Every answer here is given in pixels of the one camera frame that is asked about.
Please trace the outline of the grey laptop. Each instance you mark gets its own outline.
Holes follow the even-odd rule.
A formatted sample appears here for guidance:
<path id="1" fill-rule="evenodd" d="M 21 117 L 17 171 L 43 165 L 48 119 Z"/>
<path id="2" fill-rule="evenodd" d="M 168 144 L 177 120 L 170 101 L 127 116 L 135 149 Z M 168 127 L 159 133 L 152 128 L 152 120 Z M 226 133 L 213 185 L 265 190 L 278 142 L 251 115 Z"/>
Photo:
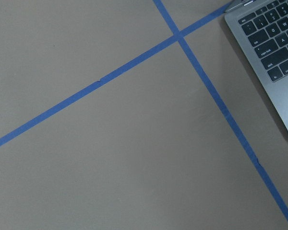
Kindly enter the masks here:
<path id="1" fill-rule="evenodd" d="M 234 0 L 225 21 L 288 131 L 288 0 Z"/>

